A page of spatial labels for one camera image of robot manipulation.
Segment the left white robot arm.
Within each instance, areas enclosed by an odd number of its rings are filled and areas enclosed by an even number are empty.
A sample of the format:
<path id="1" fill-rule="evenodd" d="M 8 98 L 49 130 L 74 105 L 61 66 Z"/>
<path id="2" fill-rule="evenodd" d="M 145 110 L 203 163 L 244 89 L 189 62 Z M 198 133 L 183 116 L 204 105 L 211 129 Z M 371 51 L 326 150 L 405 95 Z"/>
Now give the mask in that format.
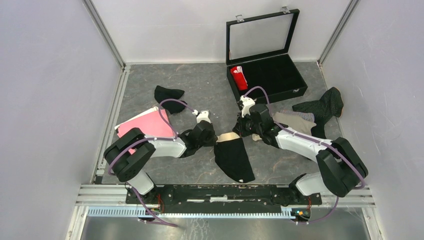
<path id="1" fill-rule="evenodd" d="M 109 164 L 110 175 L 116 176 L 121 183 L 129 184 L 137 191 L 140 200 L 151 204 L 157 198 L 157 190 L 143 170 L 150 159 L 187 158 L 202 147 L 214 146 L 217 140 L 213 124 L 206 120 L 201 120 L 193 129 L 178 134 L 176 138 L 153 137 L 139 128 L 132 128 L 104 151 L 103 158 Z"/>

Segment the red boxer briefs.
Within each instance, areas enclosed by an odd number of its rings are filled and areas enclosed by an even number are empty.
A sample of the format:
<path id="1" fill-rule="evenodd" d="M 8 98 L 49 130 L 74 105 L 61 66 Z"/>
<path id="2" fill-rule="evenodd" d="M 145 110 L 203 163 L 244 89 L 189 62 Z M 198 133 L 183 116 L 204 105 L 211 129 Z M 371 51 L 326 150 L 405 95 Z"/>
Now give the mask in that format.
<path id="1" fill-rule="evenodd" d="M 230 73 L 239 91 L 248 89 L 248 82 L 245 78 L 242 66 L 234 66 L 230 69 Z"/>

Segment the beige grey ribbed underwear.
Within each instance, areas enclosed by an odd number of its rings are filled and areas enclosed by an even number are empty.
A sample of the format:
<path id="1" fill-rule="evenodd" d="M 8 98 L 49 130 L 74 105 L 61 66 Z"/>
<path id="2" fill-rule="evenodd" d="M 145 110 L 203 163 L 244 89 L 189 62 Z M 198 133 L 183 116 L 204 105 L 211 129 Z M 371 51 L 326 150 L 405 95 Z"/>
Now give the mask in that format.
<path id="1" fill-rule="evenodd" d="M 280 111 L 275 112 L 272 115 L 274 121 L 289 126 L 290 128 L 298 131 L 302 134 L 312 135 L 312 128 L 317 124 L 315 122 L 306 121 L 303 118 L 296 115 L 289 115 L 281 113 Z"/>

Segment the black display case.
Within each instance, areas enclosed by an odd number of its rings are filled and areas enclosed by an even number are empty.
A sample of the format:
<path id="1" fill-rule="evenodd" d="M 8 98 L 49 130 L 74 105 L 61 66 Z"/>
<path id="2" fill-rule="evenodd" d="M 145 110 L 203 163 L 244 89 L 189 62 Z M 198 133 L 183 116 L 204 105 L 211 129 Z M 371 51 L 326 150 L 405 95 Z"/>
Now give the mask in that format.
<path id="1" fill-rule="evenodd" d="M 287 9 L 226 22 L 226 75 L 238 102 L 248 95 L 258 104 L 301 97 L 308 85 L 289 55 L 299 9 Z M 242 66 L 248 89 L 240 91 L 230 73 Z"/>

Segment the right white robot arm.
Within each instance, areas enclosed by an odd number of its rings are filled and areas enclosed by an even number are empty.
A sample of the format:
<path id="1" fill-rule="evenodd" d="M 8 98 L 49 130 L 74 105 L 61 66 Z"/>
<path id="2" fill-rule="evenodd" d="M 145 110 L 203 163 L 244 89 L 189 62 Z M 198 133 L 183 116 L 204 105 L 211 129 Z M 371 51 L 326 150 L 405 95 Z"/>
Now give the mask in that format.
<path id="1" fill-rule="evenodd" d="M 241 137 L 256 134 L 266 145 L 294 152 L 317 164 L 318 172 L 298 177 L 295 187 L 289 189 L 289 199 L 295 204 L 322 192 L 343 198 L 366 185 L 368 169 L 347 139 L 322 139 L 300 133 L 274 121 L 265 104 L 244 106 L 233 130 Z"/>

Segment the black underwear with beige band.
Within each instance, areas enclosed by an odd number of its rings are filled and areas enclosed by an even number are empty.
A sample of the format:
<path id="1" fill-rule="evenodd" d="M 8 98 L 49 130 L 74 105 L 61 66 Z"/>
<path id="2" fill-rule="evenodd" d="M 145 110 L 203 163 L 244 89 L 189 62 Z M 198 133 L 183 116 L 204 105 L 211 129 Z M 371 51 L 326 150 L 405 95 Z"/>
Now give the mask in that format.
<path id="1" fill-rule="evenodd" d="M 245 184 L 255 180 L 244 141 L 235 132 L 217 137 L 214 155 L 215 163 L 235 182 Z"/>

